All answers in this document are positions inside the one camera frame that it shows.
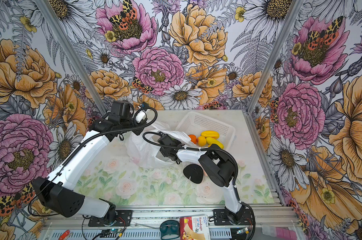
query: mango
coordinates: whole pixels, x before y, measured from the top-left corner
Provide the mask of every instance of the mango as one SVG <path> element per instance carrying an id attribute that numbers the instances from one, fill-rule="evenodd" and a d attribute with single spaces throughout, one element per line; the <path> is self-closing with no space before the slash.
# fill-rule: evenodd
<path id="1" fill-rule="evenodd" d="M 220 134 L 216 131 L 204 131 L 201 133 L 201 136 L 203 137 L 213 137 L 214 139 L 218 139 L 220 137 Z"/>
<path id="2" fill-rule="evenodd" d="M 197 137 L 197 144 L 200 147 L 203 147 L 206 145 L 206 138 L 204 136 Z"/>
<path id="3" fill-rule="evenodd" d="M 220 148 L 224 149 L 224 145 L 213 137 L 207 137 L 206 142 L 209 144 L 209 146 L 212 144 L 217 144 Z"/>

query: yellow flower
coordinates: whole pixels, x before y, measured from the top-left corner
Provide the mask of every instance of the yellow flower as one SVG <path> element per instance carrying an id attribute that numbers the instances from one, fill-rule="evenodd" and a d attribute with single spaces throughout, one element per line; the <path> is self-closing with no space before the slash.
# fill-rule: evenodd
<path id="1" fill-rule="evenodd" d="M 271 137 L 271 130 L 270 130 L 270 126 L 269 126 L 269 118 L 263 117 L 261 119 L 261 117 L 257 118 L 255 120 L 255 127 L 257 129 L 258 132 L 258 136 L 261 139 L 261 143 L 264 147 L 264 150 L 268 150 L 269 148 L 269 144 L 270 144 L 270 137 Z"/>
<path id="2" fill-rule="evenodd" d="M 237 7 L 236 8 L 236 15 L 234 18 L 238 20 L 240 23 L 244 20 L 244 13 L 246 12 L 245 7 Z"/>
<path id="3" fill-rule="evenodd" d="M 91 53 L 90 49 L 86 49 L 86 53 L 91 59 L 93 59 L 93 54 Z"/>
<path id="4" fill-rule="evenodd" d="M 30 19 L 25 17 L 25 16 L 21 16 L 19 18 L 20 22 L 25 26 L 27 31 L 33 31 L 33 32 L 37 32 L 37 28 L 33 25 L 31 25 Z"/>
<path id="5" fill-rule="evenodd" d="M 219 92 L 224 92 L 225 83 L 229 83 L 226 68 L 213 67 L 208 69 L 207 66 L 198 65 L 191 67 L 185 75 L 198 81 L 194 89 L 202 89 L 202 95 L 199 96 L 200 105 L 213 101 L 220 94 Z"/>
<path id="6" fill-rule="evenodd" d="M 116 34 L 113 31 L 106 31 L 105 33 L 105 38 L 108 42 L 115 42 L 116 39 Z"/>
<path id="7" fill-rule="evenodd" d="M 14 240 L 15 227 L 7 225 L 4 223 L 0 227 L 0 240 Z"/>
<path id="8" fill-rule="evenodd" d="M 198 5 L 188 5 L 188 15 L 177 12 L 173 15 L 169 34 L 177 40 L 176 46 L 185 46 L 189 51 L 189 63 L 213 66 L 225 55 L 227 32 L 222 28 L 209 36 L 201 35 L 216 22 L 216 18 L 207 15 Z"/>
<path id="9" fill-rule="evenodd" d="M 252 96 L 258 82 L 260 81 L 260 77 L 261 71 L 256 72 L 255 74 L 250 73 L 248 75 L 242 76 L 239 79 L 240 84 L 234 85 L 232 88 L 233 97 L 241 97 L 243 99 L 247 96 Z M 272 98 L 272 82 L 273 79 L 271 76 L 269 76 L 268 82 L 266 82 L 266 85 L 262 89 L 260 98 L 258 99 L 258 102 L 263 108 L 266 108 L 269 100 Z"/>
<path id="10" fill-rule="evenodd" d="M 0 43 L 0 104 L 7 102 L 12 94 L 29 100 L 32 108 L 44 104 L 46 98 L 57 93 L 55 73 L 37 49 L 27 47 L 25 66 L 16 79 L 17 60 L 13 41 L 2 39 Z"/>
<path id="11" fill-rule="evenodd" d="M 292 48 L 292 54 L 297 55 L 299 53 L 299 50 L 301 49 L 301 43 L 296 43 Z"/>
<path id="12" fill-rule="evenodd" d="M 43 109 L 45 123 L 54 127 L 62 126 L 66 131 L 69 123 L 73 122 L 77 124 L 77 130 L 85 135 L 87 128 L 85 105 L 76 96 L 69 84 L 65 85 L 65 89 L 60 90 L 59 97 L 49 98 Z"/>
<path id="13" fill-rule="evenodd" d="M 146 95 L 142 95 L 141 98 L 138 98 L 138 103 L 137 102 L 133 102 L 133 106 L 135 109 L 138 109 L 138 106 L 141 105 L 142 103 L 147 103 L 149 105 L 149 107 L 154 108 L 155 110 L 164 110 L 164 106 L 162 106 L 162 103 L 160 103 L 157 99 L 155 98 L 149 98 Z"/>
<path id="14" fill-rule="evenodd" d="M 102 99 L 104 96 L 108 96 L 118 100 L 120 97 L 128 96 L 132 93 L 129 82 L 112 71 L 99 70 L 91 72 L 90 79 Z M 87 89 L 85 94 L 87 98 L 91 98 Z"/>
<path id="15" fill-rule="evenodd" d="M 336 103 L 345 114 L 344 126 L 337 135 L 329 135 L 334 153 L 342 158 L 348 178 L 362 185 L 362 75 L 344 84 L 344 103 Z"/>
<path id="16" fill-rule="evenodd" d="M 334 204 L 334 192 L 332 190 L 328 190 L 327 188 L 323 188 L 323 192 L 321 193 L 321 199 L 327 204 Z"/>
<path id="17" fill-rule="evenodd" d="M 353 233 L 359 228 L 357 221 L 362 219 L 362 203 L 352 196 L 356 193 L 350 183 L 342 181 L 345 174 L 342 163 L 324 146 L 312 146 L 308 150 L 310 160 L 304 173 L 309 179 L 309 185 L 306 189 L 299 185 L 298 190 L 291 192 L 292 197 L 305 213 L 318 221 L 326 215 L 325 226 L 328 228 L 334 229 L 345 218 L 350 218 L 352 224 L 346 231 L 348 234 Z"/>

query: mesh basket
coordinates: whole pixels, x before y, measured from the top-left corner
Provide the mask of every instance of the mesh basket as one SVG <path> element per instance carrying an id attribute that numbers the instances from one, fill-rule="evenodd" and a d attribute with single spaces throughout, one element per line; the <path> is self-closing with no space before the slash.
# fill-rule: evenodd
<path id="1" fill-rule="evenodd" d="M 175 129 L 176 131 L 193 134 L 199 137 L 203 131 L 216 131 L 220 134 L 217 139 L 224 145 L 226 151 L 229 150 L 234 139 L 235 128 L 225 122 L 205 116 L 194 111 L 188 112 Z"/>

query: black mounting plate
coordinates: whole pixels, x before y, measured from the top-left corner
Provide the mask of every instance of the black mounting plate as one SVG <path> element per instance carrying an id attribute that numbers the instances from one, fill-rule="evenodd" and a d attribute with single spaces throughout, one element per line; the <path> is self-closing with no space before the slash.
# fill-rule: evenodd
<path id="1" fill-rule="evenodd" d="M 132 210 L 116 210 L 117 217 L 120 217 L 125 221 L 126 227 L 130 226 L 132 213 L 133 213 Z M 90 217 L 89 227 L 105 227 L 105 226 L 108 226 L 108 224 L 102 218 L 93 217 L 93 216 Z M 117 219 L 117 221 L 113 225 L 110 225 L 110 227 L 123 227 L 123 226 L 124 223 L 119 219 Z"/>
<path id="2" fill-rule="evenodd" d="M 214 224 L 216 226 L 233 225 L 227 218 L 228 216 L 227 209 L 213 209 L 213 216 L 215 216 Z M 251 223 L 246 218 L 251 219 L 252 218 L 251 216 L 252 216 L 251 210 L 245 209 L 244 214 L 242 215 L 242 219 L 238 225 L 250 225 Z"/>

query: white plastic bag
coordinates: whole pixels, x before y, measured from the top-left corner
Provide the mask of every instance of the white plastic bag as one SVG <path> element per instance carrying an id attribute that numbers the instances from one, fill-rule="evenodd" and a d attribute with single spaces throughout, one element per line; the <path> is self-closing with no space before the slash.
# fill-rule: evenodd
<path id="1" fill-rule="evenodd" d="M 130 159 L 137 166 L 144 168 L 164 168 L 175 163 L 170 158 L 164 157 L 160 153 L 159 149 L 161 147 L 150 144 L 144 140 L 142 135 L 144 132 L 148 131 L 163 132 L 179 140 L 187 146 L 197 147 L 194 143 L 190 141 L 190 138 L 186 133 L 169 131 L 169 128 L 170 127 L 168 124 L 156 121 L 151 126 L 146 127 L 139 136 L 131 134 L 125 143 L 127 154 L 129 155 Z M 148 134 L 145 137 L 150 141 L 157 142 L 153 140 L 153 134 Z"/>

